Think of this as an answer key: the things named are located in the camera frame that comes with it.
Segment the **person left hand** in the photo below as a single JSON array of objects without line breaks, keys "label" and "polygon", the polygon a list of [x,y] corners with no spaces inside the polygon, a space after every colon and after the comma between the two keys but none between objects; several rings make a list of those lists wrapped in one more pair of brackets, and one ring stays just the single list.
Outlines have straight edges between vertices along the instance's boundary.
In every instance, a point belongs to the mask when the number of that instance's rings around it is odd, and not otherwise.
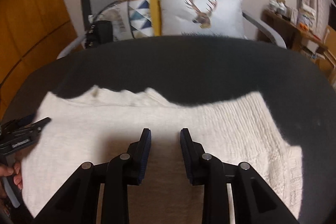
[{"label": "person left hand", "polygon": [[21,162],[16,161],[12,167],[1,164],[1,177],[14,176],[14,184],[18,187],[19,190],[23,188],[22,174],[21,174]]}]

